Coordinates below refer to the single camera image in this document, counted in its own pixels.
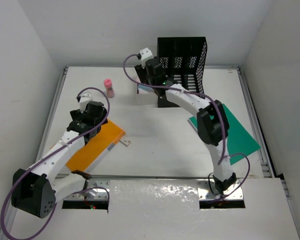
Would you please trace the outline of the pink glue bottle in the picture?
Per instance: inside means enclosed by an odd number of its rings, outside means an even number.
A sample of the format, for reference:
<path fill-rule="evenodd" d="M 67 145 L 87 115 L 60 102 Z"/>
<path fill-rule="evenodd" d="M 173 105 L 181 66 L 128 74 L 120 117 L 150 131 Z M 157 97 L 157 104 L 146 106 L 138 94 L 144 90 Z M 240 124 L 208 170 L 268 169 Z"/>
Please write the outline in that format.
<path fill-rule="evenodd" d="M 113 98 L 115 96 L 115 92 L 114 92 L 114 89 L 113 89 L 113 84 L 112 84 L 112 81 L 111 79 L 105 79 L 103 81 L 103 84 L 104 84 L 104 87 L 106 89 L 106 94 L 109 98 Z"/>

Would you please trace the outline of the small white eraser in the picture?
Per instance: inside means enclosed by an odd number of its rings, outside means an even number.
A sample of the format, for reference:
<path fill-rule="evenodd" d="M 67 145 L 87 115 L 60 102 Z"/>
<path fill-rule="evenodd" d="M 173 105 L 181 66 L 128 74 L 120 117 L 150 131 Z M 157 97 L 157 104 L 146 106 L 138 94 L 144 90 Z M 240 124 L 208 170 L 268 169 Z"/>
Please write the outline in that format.
<path fill-rule="evenodd" d="M 126 147 L 128 147 L 131 144 L 131 140 L 126 138 L 125 136 L 123 136 L 119 141 Z"/>

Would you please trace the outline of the green notebook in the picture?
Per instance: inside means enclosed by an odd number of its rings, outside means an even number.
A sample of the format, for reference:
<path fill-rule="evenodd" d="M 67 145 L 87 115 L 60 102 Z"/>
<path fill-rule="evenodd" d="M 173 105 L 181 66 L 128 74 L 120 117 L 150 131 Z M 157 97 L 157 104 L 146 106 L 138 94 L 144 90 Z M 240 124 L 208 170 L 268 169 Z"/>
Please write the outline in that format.
<path fill-rule="evenodd" d="M 237 120 L 234 114 L 223 104 L 223 108 L 229 122 L 227 137 L 227 149 L 230 155 L 243 153 L 246 156 L 255 153 L 261 147 L 248 131 Z"/>

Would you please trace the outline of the blue transparent tube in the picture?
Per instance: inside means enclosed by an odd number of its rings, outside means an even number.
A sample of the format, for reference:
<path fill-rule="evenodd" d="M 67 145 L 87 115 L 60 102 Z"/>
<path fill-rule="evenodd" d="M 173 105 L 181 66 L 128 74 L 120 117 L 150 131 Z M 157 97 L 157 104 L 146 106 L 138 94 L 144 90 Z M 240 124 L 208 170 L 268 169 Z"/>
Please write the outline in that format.
<path fill-rule="evenodd" d="M 143 91 L 146 91 L 146 92 L 149 92 L 149 93 L 152 93 L 154 91 L 151 87 L 144 86 L 144 85 L 141 85 L 141 84 L 138 84 L 138 88 L 140 90 L 143 90 Z"/>

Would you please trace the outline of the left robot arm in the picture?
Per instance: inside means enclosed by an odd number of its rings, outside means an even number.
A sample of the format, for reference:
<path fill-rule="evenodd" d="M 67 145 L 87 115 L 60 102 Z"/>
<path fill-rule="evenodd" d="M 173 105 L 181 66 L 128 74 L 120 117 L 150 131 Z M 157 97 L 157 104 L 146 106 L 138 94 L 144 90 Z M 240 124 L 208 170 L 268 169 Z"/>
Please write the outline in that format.
<path fill-rule="evenodd" d="M 14 173 L 13 207 L 43 219 L 60 200 L 86 189 L 89 175 L 83 171 L 73 170 L 64 178 L 56 177 L 66 163 L 100 132 L 101 126 L 108 122 L 108 112 L 103 103 L 89 101 L 84 111 L 72 110 L 70 115 L 72 121 L 42 158 L 43 162 Z"/>

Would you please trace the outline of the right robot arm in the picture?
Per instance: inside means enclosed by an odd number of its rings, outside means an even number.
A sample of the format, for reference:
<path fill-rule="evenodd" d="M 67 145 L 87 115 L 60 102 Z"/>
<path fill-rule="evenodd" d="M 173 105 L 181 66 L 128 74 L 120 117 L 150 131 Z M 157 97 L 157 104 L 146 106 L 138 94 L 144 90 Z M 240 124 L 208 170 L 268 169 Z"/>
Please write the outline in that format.
<path fill-rule="evenodd" d="M 237 180 L 228 156 L 230 126 L 222 103 L 207 96 L 200 97 L 186 90 L 173 78 L 168 78 L 157 57 L 143 58 L 138 54 L 137 58 L 140 64 L 134 68 L 141 84 L 152 88 L 159 98 L 166 98 L 195 117 L 197 134 L 211 156 L 214 186 L 222 195 Z"/>

